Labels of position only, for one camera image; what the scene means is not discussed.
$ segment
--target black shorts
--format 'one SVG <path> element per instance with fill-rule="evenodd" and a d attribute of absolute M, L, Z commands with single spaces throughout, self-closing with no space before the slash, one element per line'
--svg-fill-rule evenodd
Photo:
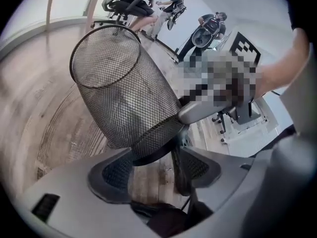
<path fill-rule="evenodd" d="M 145 1 L 140 1 L 136 6 L 145 10 L 147 12 L 147 16 L 151 16 L 154 13 L 152 8 Z"/>
<path fill-rule="evenodd" d="M 133 0 L 122 0 L 122 1 L 128 2 L 128 3 L 132 3 L 133 2 Z M 154 11 L 151 9 L 151 7 L 148 6 L 148 4 L 145 1 L 143 1 L 143 0 L 140 1 L 138 4 L 136 4 L 136 6 L 141 8 L 141 9 L 143 9 L 143 10 L 145 10 L 146 11 L 146 16 L 151 16 L 154 13 Z"/>

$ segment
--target black shoe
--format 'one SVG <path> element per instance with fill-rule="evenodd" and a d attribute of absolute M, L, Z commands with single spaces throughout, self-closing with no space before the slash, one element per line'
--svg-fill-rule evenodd
<path fill-rule="evenodd" d="M 144 36 L 145 36 L 147 39 L 151 40 L 151 41 L 155 41 L 155 39 L 153 39 L 152 36 L 149 36 L 149 35 L 147 35 L 147 34 L 144 34 Z"/>

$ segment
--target mesh chair back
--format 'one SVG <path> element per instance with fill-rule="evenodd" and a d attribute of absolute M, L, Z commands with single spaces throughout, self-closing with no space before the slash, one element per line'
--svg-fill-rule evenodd
<path fill-rule="evenodd" d="M 73 51 L 70 72 L 111 148 L 132 147 L 134 161 L 159 150 L 183 128 L 176 95 L 124 26 L 88 33 Z"/>

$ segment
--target man in black shirt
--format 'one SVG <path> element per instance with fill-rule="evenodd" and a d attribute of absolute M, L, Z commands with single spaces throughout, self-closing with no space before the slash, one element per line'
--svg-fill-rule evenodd
<path fill-rule="evenodd" d="M 179 4 L 184 4 L 184 0 L 171 0 L 167 2 L 157 2 L 157 5 L 168 5 L 168 4 L 170 4 L 170 6 L 164 9 L 164 11 L 160 14 L 159 18 L 155 22 L 155 25 L 146 32 L 147 38 L 151 40 L 155 39 L 156 35 L 159 34 L 159 31 L 161 30 L 164 22 L 167 21 L 169 17 L 172 16 L 173 10 Z"/>
<path fill-rule="evenodd" d="M 133 0 L 121 0 L 121 1 L 125 1 L 128 3 L 133 2 Z M 146 16 L 145 17 L 137 17 L 137 19 L 131 23 L 129 28 L 134 32 L 140 30 L 140 28 L 142 28 L 148 24 L 154 23 L 157 19 L 155 17 L 154 11 L 152 10 L 153 3 L 150 3 L 150 5 L 147 5 L 147 3 L 144 0 L 142 0 L 136 6 L 145 10 Z"/>
<path fill-rule="evenodd" d="M 214 17 L 213 14 L 206 14 L 198 19 L 199 23 L 202 25 L 207 19 Z M 227 15 L 224 12 L 216 12 L 216 17 L 220 18 L 220 30 L 215 38 L 215 40 L 221 40 L 226 32 L 226 26 L 224 24 L 224 21 L 227 19 Z M 190 51 L 195 45 L 192 42 L 192 36 L 190 36 L 189 40 L 181 50 L 181 52 L 178 55 L 178 62 L 184 61 L 184 57 Z M 192 55 L 201 56 L 202 53 L 208 48 L 209 45 L 206 45 L 204 48 L 195 48 Z"/>

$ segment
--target bare leg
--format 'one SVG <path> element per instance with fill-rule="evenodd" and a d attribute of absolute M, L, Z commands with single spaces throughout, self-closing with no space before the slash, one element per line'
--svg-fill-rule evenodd
<path fill-rule="evenodd" d="M 140 22 L 141 19 L 142 19 L 142 17 L 137 17 L 137 18 L 129 25 L 129 28 L 132 29 L 137 23 Z"/>
<path fill-rule="evenodd" d="M 154 23 L 156 21 L 157 17 L 156 16 L 149 16 L 149 17 L 144 17 L 144 18 L 141 18 L 138 22 L 133 22 L 133 25 L 130 26 L 130 29 L 133 31 L 133 32 L 136 32 L 138 30 L 140 30 L 142 27 L 148 25 L 148 24 L 151 24 L 151 23 Z"/>

